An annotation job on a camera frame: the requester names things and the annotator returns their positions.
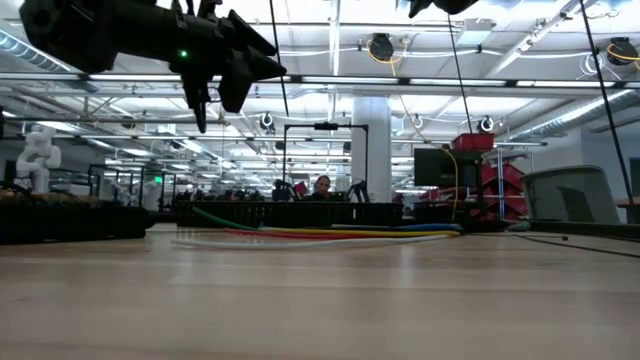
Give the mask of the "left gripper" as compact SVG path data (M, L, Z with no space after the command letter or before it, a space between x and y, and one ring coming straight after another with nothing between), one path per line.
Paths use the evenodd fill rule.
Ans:
M202 0L202 15L193 11L192 0L170 0L162 7L150 0L149 16L151 57L168 64L169 70L180 76L186 103L193 111L198 130L207 130L207 104L211 102L209 82L221 73L222 61L217 58L219 38L215 18L217 0ZM239 113L253 83L284 76L286 68L267 55L276 48L255 31L235 10L227 19L245 44L244 50L233 50L225 61L218 92L227 112Z

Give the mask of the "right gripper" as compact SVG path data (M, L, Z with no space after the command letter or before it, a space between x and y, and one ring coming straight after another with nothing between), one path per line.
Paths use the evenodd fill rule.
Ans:
M459 14L473 6L479 0L409 0L408 16L414 18L422 10L427 9L433 1L439 9L447 14Z

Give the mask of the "black slotted cable raceway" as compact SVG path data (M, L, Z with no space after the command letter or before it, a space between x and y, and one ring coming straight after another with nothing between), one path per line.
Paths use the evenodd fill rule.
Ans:
M176 223L187 227L223 227L197 214L196 209L252 228L261 225L284 228L399 226L403 217L403 207L394 203L189 201L178 204Z

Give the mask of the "long ceiling light bar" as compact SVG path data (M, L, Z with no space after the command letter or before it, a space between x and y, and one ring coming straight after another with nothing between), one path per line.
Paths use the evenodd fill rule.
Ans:
M179 75L163 74L97 74L81 75L81 79L89 81L114 82L177 82ZM551 89L596 89L600 83L595 80L523 80L523 79L458 79L458 78L394 78L394 77L365 77L365 76L319 76L292 75L268 78L262 83L321 84L321 85L398 85L398 86L427 86L427 87L464 87L492 88L551 88Z

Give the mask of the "red storage bin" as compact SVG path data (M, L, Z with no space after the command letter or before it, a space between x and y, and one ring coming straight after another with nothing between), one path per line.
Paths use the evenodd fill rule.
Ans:
M494 148L495 135L492 133L464 133L451 143L456 151L488 152Z

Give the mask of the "white pillar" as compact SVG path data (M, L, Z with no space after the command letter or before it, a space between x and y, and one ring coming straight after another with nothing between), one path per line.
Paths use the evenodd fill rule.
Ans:
M355 97L351 124L351 179L365 180L370 200L391 201L391 108L388 97Z

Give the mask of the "person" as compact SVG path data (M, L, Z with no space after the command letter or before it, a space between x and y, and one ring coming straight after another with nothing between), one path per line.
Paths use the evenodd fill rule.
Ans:
M314 184L314 192L311 195L311 199L314 201L326 200L331 195L331 180L327 175L321 175L317 178Z

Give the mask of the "black monitor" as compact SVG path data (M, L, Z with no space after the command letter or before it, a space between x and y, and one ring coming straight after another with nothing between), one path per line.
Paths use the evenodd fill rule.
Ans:
M476 187L481 181L481 157L475 152L420 148L413 159L416 186Z

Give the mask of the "stack of red bins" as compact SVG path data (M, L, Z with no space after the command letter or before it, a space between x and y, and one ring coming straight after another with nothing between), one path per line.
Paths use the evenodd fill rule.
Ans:
M504 215L506 220L519 220L528 214L523 195L522 171L511 164L503 164L502 173L497 166L484 164L482 190L485 204L491 214Z

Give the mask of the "white robot figure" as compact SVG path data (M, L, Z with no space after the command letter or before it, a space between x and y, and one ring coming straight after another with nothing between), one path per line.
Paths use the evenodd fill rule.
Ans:
M14 183L36 194L45 194L50 190L50 170L57 169L62 153L53 144L56 130L43 125L34 125L25 135L25 147L16 161Z

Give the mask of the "black work glove grey cuff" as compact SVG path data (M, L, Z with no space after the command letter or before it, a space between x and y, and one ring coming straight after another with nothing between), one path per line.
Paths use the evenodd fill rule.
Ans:
M143 238L155 221L115 203L0 203L0 246Z

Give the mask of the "black aluminium frame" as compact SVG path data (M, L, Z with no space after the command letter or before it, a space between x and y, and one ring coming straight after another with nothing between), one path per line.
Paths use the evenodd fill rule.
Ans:
M628 240L640 243L640 225L530 220L531 230Z

